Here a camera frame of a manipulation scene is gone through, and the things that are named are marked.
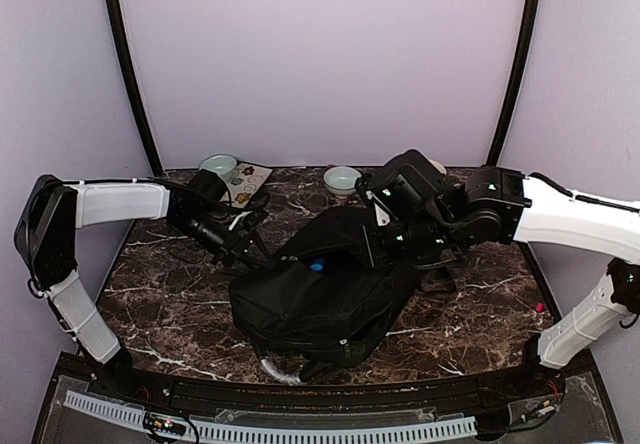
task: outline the black metal frame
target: black metal frame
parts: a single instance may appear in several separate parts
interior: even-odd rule
[[[111,22],[113,42],[116,46],[116,52],[118,53],[118,61],[120,62],[122,79],[124,80],[124,85],[127,88],[129,104],[133,111],[133,117],[136,121],[140,139],[142,140],[144,152],[147,156],[147,161],[149,162],[153,175],[161,176],[163,173],[162,163],[160,162],[158,149],[153,140],[149,120],[147,119],[147,114],[145,113],[144,104],[142,102],[142,96],[140,95],[138,80],[136,79],[133,60],[131,59],[131,52],[129,51],[129,44],[127,42],[127,33],[125,31],[124,21],[122,18],[120,0],[105,1],[107,3],[107,11],[109,12],[109,21]]]
[[[466,416],[501,415],[506,401],[491,398],[481,388],[487,379],[516,382],[518,368],[498,370],[474,376],[425,380],[404,384],[376,386],[305,386],[251,385],[182,378],[149,371],[136,371],[153,396],[151,402],[187,414],[214,417],[222,409],[271,413],[368,413],[435,407],[438,415],[462,413]],[[589,350],[578,354],[565,368],[565,376],[590,372],[602,399],[603,408],[616,442],[622,442],[620,428],[602,383],[602,378]],[[113,392],[101,380],[95,379],[95,369],[88,360],[62,353],[49,382],[38,416],[32,444],[39,444],[45,430],[51,401],[60,376],[84,380],[92,393],[126,400]],[[548,390],[531,394],[545,395]]]
[[[507,139],[509,125],[513,117],[513,111],[518,100],[518,93],[524,76],[524,68],[527,64],[529,55],[529,46],[531,45],[531,37],[533,36],[533,26],[536,20],[536,12],[538,11],[538,0],[525,0],[524,10],[522,12],[522,23],[520,24],[520,34],[518,35],[518,44],[516,45],[516,53],[513,57],[513,65],[511,67],[511,75],[509,76],[509,84],[504,95],[502,110],[498,118],[489,155],[487,156],[487,165],[497,166],[500,160],[502,148]]]

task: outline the ceramic bowl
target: ceramic bowl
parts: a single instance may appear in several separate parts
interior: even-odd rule
[[[200,164],[200,169],[215,172],[222,180],[231,175],[233,169],[238,165],[238,161],[233,156],[218,154],[211,156]]]
[[[361,176],[362,174],[352,167],[332,167],[324,173],[324,183],[332,194],[347,198],[356,192],[356,179]]]

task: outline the lavender backdrop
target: lavender backdrop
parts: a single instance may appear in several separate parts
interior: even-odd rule
[[[163,162],[480,164],[524,0],[122,0]]]

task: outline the black backpack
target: black backpack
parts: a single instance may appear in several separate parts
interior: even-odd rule
[[[328,209],[275,254],[273,269],[230,284],[233,322],[260,359],[266,349],[301,353],[305,382],[330,366],[360,364],[385,337],[424,271],[410,263],[372,269],[364,225],[375,225],[371,209]]]

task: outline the black cable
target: black cable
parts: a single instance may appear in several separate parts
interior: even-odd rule
[[[542,182],[547,184],[549,187],[552,187],[553,189],[558,191],[560,194],[563,194],[567,197],[573,197],[573,192],[571,192],[566,187],[562,187],[556,181],[552,180],[550,177],[545,176],[544,174],[540,174],[539,172],[532,172],[531,174],[529,174],[529,177],[540,179]]]
[[[198,429],[196,428],[195,424],[191,421],[191,419],[184,415],[183,411],[178,409],[173,409],[169,406],[165,406],[164,404],[158,404],[152,401],[143,401],[142,399],[129,397],[123,394],[122,392],[120,392],[114,386],[112,386],[111,383],[109,382],[109,378],[104,375],[104,373],[99,367],[96,367],[95,371],[96,371],[96,375],[99,375],[101,377],[102,384],[106,385],[111,390],[111,392],[120,396],[120,398],[123,399],[124,401],[130,402],[133,404],[139,404],[145,408],[146,412],[150,412],[150,409],[148,408],[156,407],[157,409],[162,409],[163,411],[170,412],[171,414],[177,414],[180,417],[180,419],[183,419],[187,424],[189,424],[189,427],[191,427],[191,429],[193,430],[195,444],[200,444],[200,432],[198,432]]]
[[[548,416],[545,416],[540,422],[534,424],[533,426],[529,426],[529,427],[516,427],[516,428],[512,428],[509,429],[507,432],[509,434],[511,433],[515,433],[515,432],[528,432],[528,431],[533,431],[534,429],[538,429],[542,426],[544,426],[547,422],[549,422],[551,420],[551,418],[553,416],[555,416],[557,414],[557,411],[553,411],[552,413],[550,413]]]
[[[620,324],[620,327],[622,329],[630,329],[635,325],[636,322],[638,322],[638,318],[639,317],[640,317],[640,314],[636,314],[635,317],[633,318],[633,320],[629,324],[625,324],[622,321],[620,321],[618,324]]]

